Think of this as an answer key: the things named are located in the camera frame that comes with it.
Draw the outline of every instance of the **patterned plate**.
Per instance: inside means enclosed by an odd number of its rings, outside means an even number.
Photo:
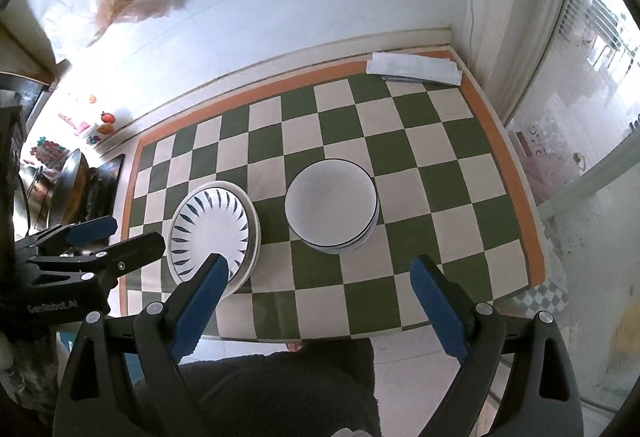
[[[224,297],[247,281],[259,249],[260,223],[249,197],[233,183],[214,181],[178,206],[168,241],[169,270],[176,283],[187,281],[211,253],[218,253],[229,266]]]

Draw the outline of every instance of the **silver screw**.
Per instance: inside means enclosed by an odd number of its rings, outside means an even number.
[[[548,311],[540,311],[538,313],[538,318],[540,318],[540,321],[544,323],[551,323],[554,320],[554,316]]]
[[[153,302],[146,306],[146,311],[149,314],[160,314],[164,306],[160,302]]]
[[[494,311],[494,308],[491,307],[488,303],[479,303],[476,305],[476,311],[484,316],[489,316]]]
[[[100,313],[98,311],[91,311],[85,318],[87,323],[95,323],[100,319]]]

